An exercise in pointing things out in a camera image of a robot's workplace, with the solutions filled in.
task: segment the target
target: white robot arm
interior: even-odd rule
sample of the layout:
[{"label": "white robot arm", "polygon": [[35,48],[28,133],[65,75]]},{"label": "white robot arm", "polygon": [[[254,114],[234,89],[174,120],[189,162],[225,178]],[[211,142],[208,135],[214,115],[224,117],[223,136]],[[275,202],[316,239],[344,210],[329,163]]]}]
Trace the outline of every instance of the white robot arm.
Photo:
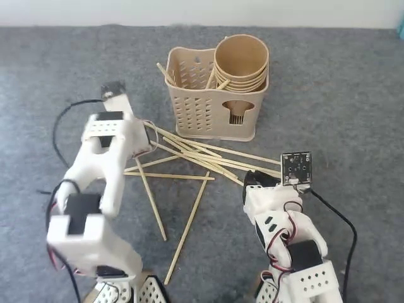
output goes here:
[{"label": "white robot arm", "polygon": [[[127,160],[152,151],[152,146],[123,86],[109,83],[103,97],[107,111],[90,116],[74,164],[64,175],[67,182],[57,190],[59,214],[50,216],[47,243],[82,275],[113,283],[116,289],[134,289],[119,302],[137,302],[141,257],[113,232],[109,220],[119,213]],[[102,194],[82,193],[97,179],[105,180]]]},{"label": "white robot arm", "polygon": [[325,259],[327,244],[301,212],[299,191],[310,182],[294,182],[299,176],[292,173],[283,175],[291,186],[257,171],[248,172],[244,181],[244,212],[270,259],[269,271],[263,273],[266,278],[261,275],[267,283],[260,285],[256,302],[342,303],[333,265]]}]

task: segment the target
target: wire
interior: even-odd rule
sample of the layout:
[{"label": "wire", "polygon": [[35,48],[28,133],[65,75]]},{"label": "wire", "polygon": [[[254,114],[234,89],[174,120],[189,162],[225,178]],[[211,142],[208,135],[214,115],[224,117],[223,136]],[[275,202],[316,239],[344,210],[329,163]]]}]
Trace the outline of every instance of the wire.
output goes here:
[{"label": "wire", "polygon": [[115,285],[108,284],[108,283],[105,283],[105,285],[108,285],[108,286],[110,286],[110,287],[114,287],[114,288],[115,288],[115,290],[116,290],[116,292],[117,292],[117,297],[116,297],[116,299],[115,299],[115,301],[114,301],[113,303],[118,302],[118,300],[119,300],[119,288],[117,288]]},{"label": "wire", "polygon": [[276,294],[275,297],[272,300],[272,303],[275,303],[276,300],[278,299],[279,296],[279,291],[280,291],[280,280],[282,279],[282,276],[285,274],[285,272],[281,273],[278,277],[278,287],[276,288]]},{"label": "wire", "polygon": [[300,207],[300,212],[301,212],[301,213],[303,212],[303,205],[301,205],[299,202],[296,202],[296,201],[287,201],[287,202],[285,202],[285,203],[283,204],[283,211],[286,211],[286,210],[287,210],[287,209],[286,209],[286,206],[287,206],[289,203],[291,203],[291,204],[296,204],[297,206]]},{"label": "wire", "polygon": [[323,204],[325,204],[325,206],[327,206],[330,210],[332,210],[334,213],[336,213],[346,224],[349,225],[349,227],[352,230],[352,233],[353,233],[352,245],[351,245],[351,248],[349,250],[348,257],[347,257],[347,265],[345,266],[345,276],[344,276],[343,287],[342,287],[342,300],[344,301],[344,303],[347,303],[347,288],[348,288],[348,279],[349,279],[349,269],[350,269],[350,266],[351,266],[352,256],[354,255],[356,243],[357,243],[357,240],[358,240],[358,233],[356,231],[355,226],[352,224],[352,222],[350,220],[348,220],[344,215],[342,215],[342,213],[340,213],[336,208],[334,208],[334,206],[332,206],[326,200],[324,200],[324,198],[321,197],[318,193],[316,193],[313,189],[311,189],[310,192],[318,200],[323,202]]},{"label": "wire", "polygon": [[46,206],[46,211],[45,211],[45,228],[46,228],[46,232],[48,232],[49,229],[49,222],[51,220],[51,210],[53,208],[53,204],[54,204],[54,200],[55,200],[55,196],[57,191],[59,190],[59,188],[61,187],[61,185],[64,183],[71,183],[73,184],[74,188],[76,188],[77,193],[80,193],[80,188],[77,185],[77,183],[74,180],[71,179],[63,179],[52,191],[52,194],[50,195],[49,198],[49,202],[48,205]]},{"label": "wire", "polygon": [[64,265],[64,266],[66,267],[66,269],[68,270],[71,283],[73,284],[74,293],[76,294],[77,302],[78,302],[78,303],[81,303],[80,293],[79,293],[79,291],[78,291],[76,278],[74,277],[73,271],[71,270],[71,267],[70,267],[69,263],[66,261],[66,259],[65,259],[61,254],[59,254],[59,252],[58,252],[57,250],[53,249],[53,253],[55,254],[55,256],[57,256],[57,258],[60,260],[60,262],[62,262],[63,265]]},{"label": "wire", "polygon": [[[51,196],[50,196],[48,205],[47,205],[47,207],[46,207],[46,211],[45,211],[45,228],[46,228],[46,232],[49,230],[49,222],[50,222],[50,220],[51,220],[51,211],[52,211],[53,207],[54,207],[55,204],[56,204],[56,203],[54,202],[56,193],[57,193],[57,191],[59,190],[59,188],[61,187],[61,185],[62,185],[64,182],[73,184],[73,186],[76,188],[77,192],[80,193],[80,188],[79,188],[79,186],[77,185],[77,183],[76,183],[74,180],[70,180],[70,179],[63,179],[63,180],[54,188],[54,190],[52,191],[52,194],[51,194]],[[78,291],[76,278],[74,277],[73,271],[71,270],[71,267],[70,267],[69,263],[66,261],[66,259],[65,259],[56,249],[54,249],[54,248],[51,247],[50,245],[47,244],[46,248],[47,248],[48,255],[49,255],[49,257],[50,257],[50,261],[51,261],[51,263],[54,265],[54,267],[57,268],[57,267],[56,267],[56,261],[55,261],[53,255],[55,255],[55,256],[59,259],[59,261],[64,265],[64,267],[66,267],[66,269],[68,270],[68,273],[69,273],[69,276],[70,276],[70,280],[71,280],[71,283],[73,284],[74,292],[75,292],[75,294],[76,294],[77,302],[78,302],[78,303],[81,303],[80,293],[79,293],[79,291]]]},{"label": "wire", "polygon": [[57,157],[60,159],[60,161],[63,163],[63,165],[66,168],[70,168],[70,165],[68,164],[66,159],[63,157],[63,155],[62,155],[61,151],[59,150],[59,148],[57,147],[57,143],[56,143],[57,128],[59,127],[61,119],[74,106],[81,105],[81,104],[98,103],[98,102],[104,102],[104,100],[88,99],[88,100],[83,100],[83,101],[79,101],[79,102],[74,102],[74,103],[70,104],[69,106],[67,106],[64,110],[62,110],[62,112],[59,115],[57,115],[57,117],[56,117],[55,123],[53,124],[53,130],[52,130],[52,146],[53,146],[54,151],[56,152]]}]

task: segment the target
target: beige plastic basket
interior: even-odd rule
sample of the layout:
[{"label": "beige plastic basket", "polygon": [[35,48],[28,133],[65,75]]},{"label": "beige plastic basket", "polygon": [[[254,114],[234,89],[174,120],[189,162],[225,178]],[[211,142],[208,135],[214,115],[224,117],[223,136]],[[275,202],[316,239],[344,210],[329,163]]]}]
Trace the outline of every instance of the beige plastic basket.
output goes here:
[{"label": "beige plastic basket", "polygon": [[176,119],[177,133],[186,138],[250,141],[270,84],[269,65],[266,81],[256,92],[235,93],[216,90],[215,79],[205,89],[213,68],[215,49],[170,51],[167,72],[177,86],[167,79]]}]

